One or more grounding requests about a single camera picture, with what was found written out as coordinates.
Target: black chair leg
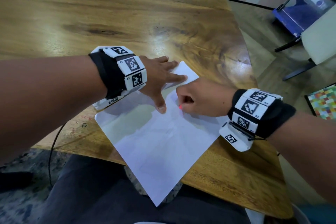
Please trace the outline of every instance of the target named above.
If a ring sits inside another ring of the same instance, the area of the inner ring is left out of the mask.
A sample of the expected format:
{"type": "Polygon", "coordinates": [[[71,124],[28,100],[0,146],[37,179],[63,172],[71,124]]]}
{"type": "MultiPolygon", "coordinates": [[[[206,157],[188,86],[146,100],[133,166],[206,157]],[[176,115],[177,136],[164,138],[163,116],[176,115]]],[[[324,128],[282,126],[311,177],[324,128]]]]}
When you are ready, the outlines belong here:
{"type": "Polygon", "coordinates": [[[284,78],[282,78],[282,80],[283,81],[287,81],[289,78],[297,76],[298,74],[301,74],[301,73],[303,73],[303,72],[305,72],[305,71],[307,71],[307,70],[309,70],[309,69],[317,66],[312,59],[309,59],[308,61],[309,61],[309,63],[307,65],[305,65],[304,67],[301,67],[301,68],[295,70],[294,72],[290,73],[289,75],[286,75],[284,78]]]}
{"type": "Polygon", "coordinates": [[[31,172],[0,173],[0,193],[26,188],[32,179],[31,172]]]}
{"type": "Polygon", "coordinates": [[[298,44],[299,42],[301,42],[301,37],[297,37],[296,39],[294,39],[293,41],[289,42],[288,44],[284,44],[283,46],[280,46],[279,48],[274,49],[275,52],[281,52],[285,49],[288,49],[296,44],[298,44]]]}

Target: forearm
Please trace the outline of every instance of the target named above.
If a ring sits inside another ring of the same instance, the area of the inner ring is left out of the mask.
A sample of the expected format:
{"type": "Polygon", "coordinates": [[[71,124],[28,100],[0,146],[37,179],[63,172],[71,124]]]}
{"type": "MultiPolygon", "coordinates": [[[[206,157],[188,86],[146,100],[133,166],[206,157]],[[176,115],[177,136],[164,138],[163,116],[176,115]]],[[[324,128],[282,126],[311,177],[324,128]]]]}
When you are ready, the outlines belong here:
{"type": "Polygon", "coordinates": [[[296,112],[268,139],[326,200],[336,203],[336,124],[296,112]]]}
{"type": "Polygon", "coordinates": [[[89,56],[0,61],[0,163],[107,94],[89,56]]]}

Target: black cable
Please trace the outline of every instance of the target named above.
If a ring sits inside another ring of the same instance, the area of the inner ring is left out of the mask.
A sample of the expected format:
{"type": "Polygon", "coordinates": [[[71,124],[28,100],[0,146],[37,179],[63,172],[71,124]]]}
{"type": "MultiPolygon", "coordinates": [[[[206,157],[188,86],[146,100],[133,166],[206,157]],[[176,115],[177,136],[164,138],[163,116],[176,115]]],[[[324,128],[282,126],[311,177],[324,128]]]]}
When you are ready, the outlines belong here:
{"type": "Polygon", "coordinates": [[[61,130],[64,128],[66,123],[64,123],[61,128],[59,129],[59,131],[57,132],[57,135],[54,139],[54,142],[52,143],[51,149],[50,149],[50,155],[49,155],[49,161],[48,161],[48,172],[49,172],[49,182],[50,182],[50,186],[53,187],[53,184],[51,183],[51,173],[50,173],[50,162],[51,162],[51,154],[53,153],[54,150],[54,146],[57,140],[58,135],[61,133],[61,130]]]}

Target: hand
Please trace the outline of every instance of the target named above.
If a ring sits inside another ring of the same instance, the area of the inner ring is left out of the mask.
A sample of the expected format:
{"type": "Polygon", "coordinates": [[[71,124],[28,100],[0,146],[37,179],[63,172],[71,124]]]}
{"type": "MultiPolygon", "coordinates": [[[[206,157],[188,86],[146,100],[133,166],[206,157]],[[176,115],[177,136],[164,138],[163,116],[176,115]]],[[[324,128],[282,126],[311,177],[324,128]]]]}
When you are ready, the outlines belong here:
{"type": "Polygon", "coordinates": [[[179,63],[177,61],[168,62],[167,56],[155,59],[148,59],[145,56],[139,56],[147,70],[147,82],[140,92],[153,99],[156,109],[159,113],[165,113],[167,110],[165,100],[161,94],[162,87],[169,82],[184,82],[186,75],[177,75],[170,72],[179,63]]]}
{"type": "Polygon", "coordinates": [[[212,117],[228,114],[236,91],[204,77],[176,88],[184,112],[212,117]]]}

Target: fingernail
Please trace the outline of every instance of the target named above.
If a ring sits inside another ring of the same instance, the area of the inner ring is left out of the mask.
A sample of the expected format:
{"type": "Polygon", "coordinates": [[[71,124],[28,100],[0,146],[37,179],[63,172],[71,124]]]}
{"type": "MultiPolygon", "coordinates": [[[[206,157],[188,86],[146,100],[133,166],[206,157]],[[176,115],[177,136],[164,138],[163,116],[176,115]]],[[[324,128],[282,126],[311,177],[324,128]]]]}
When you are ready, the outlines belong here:
{"type": "Polygon", "coordinates": [[[158,108],[158,111],[159,111],[159,113],[164,114],[166,112],[166,107],[161,106],[161,107],[158,108]]]}

